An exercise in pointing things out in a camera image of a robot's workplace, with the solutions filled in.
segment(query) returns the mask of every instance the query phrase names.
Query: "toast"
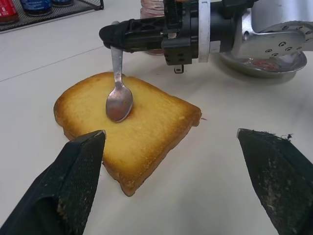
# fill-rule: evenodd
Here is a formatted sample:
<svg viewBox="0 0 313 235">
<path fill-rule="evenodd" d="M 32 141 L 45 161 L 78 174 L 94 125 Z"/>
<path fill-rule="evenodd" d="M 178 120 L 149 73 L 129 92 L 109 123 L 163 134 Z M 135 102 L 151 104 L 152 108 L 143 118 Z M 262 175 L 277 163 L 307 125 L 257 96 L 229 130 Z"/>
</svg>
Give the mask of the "toast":
<svg viewBox="0 0 313 235">
<path fill-rule="evenodd" d="M 114 123 L 105 111 L 114 88 L 112 72 L 89 77 L 66 90 L 54 105 L 54 116 L 69 140 L 95 130 L 106 130 L 103 164 L 123 192 L 132 196 L 166 154 L 198 126 L 201 110 L 151 84 L 123 77 L 134 98 L 123 122 Z"/>
</svg>

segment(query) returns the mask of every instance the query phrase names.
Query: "bread crust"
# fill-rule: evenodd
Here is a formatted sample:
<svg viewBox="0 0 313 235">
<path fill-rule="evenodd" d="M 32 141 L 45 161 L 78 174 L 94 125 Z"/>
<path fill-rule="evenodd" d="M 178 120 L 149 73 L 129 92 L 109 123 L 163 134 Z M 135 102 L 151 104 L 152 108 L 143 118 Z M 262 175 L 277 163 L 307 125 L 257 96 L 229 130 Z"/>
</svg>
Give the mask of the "bread crust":
<svg viewBox="0 0 313 235">
<path fill-rule="evenodd" d="M 112 73 L 106 72 L 106 73 L 101 73 L 101 74 L 97 74 L 97 75 L 94 75 L 92 77 L 89 77 L 89 78 L 77 83 L 76 85 L 72 86 L 71 88 L 67 89 L 56 101 L 54 108 L 53 108 L 55 120 L 60 126 L 63 127 L 64 135 L 69 140 L 72 140 L 72 139 L 76 138 L 77 136 L 79 136 L 83 133 L 79 133 L 79 131 L 77 131 L 77 127 L 71 126 L 67 121 L 68 117 L 66 114 L 66 105 L 68 105 L 67 99 L 70 99 L 68 97 L 72 97 L 72 95 L 76 94 L 77 90 L 81 89 L 82 86 L 83 87 L 84 86 L 92 87 L 92 85 L 93 85 L 92 83 L 95 80 L 97 80 L 98 78 L 101 79 L 101 77 L 108 77 L 108 76 L 112 76 Z M 154 90 L 160 94 L 165 94 L 165 95 L 169 96 L 171 99 L 176 100 L 177 102 L 182 102 L 181 99 L 174 97 L 174 96 L 170 96 L 167 93 L 161 91 L 160 89 L 154 87 L 153 85 L 151 85 L 149 83 L 146 83 L 146 82 L 141 81 L 141 80 L 139 80 L 138 82 L 144 83 L 145 87 L 149 87 L 149 89 L 152 89 L 152 90 Z M 187 103 L 186 101 L 184 101 L 184 102 L 188 105 L 188 111 L 189 111 L 188 116 L 186 117 L 184 124 L 179 126 L 178 130 L 175 132 L 174 140 L 171 142 L 168 142 L 167 145 L 165 146 L 165 148 L 163 149 L 163 151 L 160 152 L 159 154 L 156 154 L 154 156 L 153 160 L 151 160 L 146 166 L 142 166 L 142 170 L 140 171 L 140 174 L 130 175 L 130 174 L 126 174 L 124 172 L 121 172 L 120 169 L 117 169 L 117 167 L 115 167 L 114 164 L 112 164 L 110 162 L 111 158 L 107 158 L 106 154 L 104 153 L 103 164 L 104 164 L 106 170 L 115 180 L 117 180 L 120 183 L 123 192 L 127 196 L 132 196 L 135 193 L 135 191 L 153 173 L 153 171 L 157 168 L 157 166 L 165 158 L 165 156 L 168 154 L 168 152 L 171 149 L 173 149 L 174 147 L 176 147 L 178 145 L 178 143 L 188 134 L 188 132 L 192 126 L 198 126 L 199 125 L 199 122 L 201 119 L 201 110 L 198 107 Z"/>
</svg>

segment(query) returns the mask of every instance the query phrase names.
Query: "spoon handle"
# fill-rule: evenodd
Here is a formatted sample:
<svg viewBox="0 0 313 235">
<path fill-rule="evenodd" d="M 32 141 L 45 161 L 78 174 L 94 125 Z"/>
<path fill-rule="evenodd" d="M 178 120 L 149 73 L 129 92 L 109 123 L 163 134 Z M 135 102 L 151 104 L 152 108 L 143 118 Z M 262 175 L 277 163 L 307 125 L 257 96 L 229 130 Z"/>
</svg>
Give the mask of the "spoon handle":
<svg viewBox="0 0 313 235">
<path fill-rule="evenodd" d="M 122 82 L 122 64 L 123 64 L 123 51 L 115 47 L 111 47 L 113 74 L 115 86 L 123 86 Z"/>
</svg>

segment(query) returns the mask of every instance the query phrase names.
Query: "spoon bowl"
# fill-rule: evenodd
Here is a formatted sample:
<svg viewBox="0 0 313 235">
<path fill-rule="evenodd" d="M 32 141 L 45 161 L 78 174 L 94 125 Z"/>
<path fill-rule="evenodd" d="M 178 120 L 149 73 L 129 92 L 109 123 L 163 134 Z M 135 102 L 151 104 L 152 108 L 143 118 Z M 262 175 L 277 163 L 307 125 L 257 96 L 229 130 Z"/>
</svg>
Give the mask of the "spoon bowl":
<svg viewBox="0 0 313 235">
<path fill-rule="evenodd" d="M 109 94 L 106 103 L 107 116 L 115 122 L 121 122 L 127 118 L 133 107 L 133 95 L 124 85 L 116 85 Z"/>
</svg>

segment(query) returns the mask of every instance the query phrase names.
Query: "wire rack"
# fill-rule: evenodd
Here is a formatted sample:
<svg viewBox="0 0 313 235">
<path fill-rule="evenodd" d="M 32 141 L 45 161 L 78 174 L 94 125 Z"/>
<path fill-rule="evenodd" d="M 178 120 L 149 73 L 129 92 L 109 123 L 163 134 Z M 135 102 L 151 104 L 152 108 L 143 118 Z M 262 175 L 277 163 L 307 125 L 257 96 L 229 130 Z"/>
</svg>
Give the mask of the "wire rack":
<svg viewBox="0 0 313 235">
<path fill-rule="evenodd" d="M 87 11 L 103 10 L 103 0 L 74 0 L 74 4 L 67 7 L 52 7 L 52 13 L 46 16 L 28 16 L 23 11 L 19 0 L 13 0 L 15 8 L 19 14 L 19 21 L 15 23 L 0 25 L 0 33 L 11 31 L 20 27 L 26 27 L 34 24 L 40 24 L 58 18 L 68 17 Z"/>
</svg>

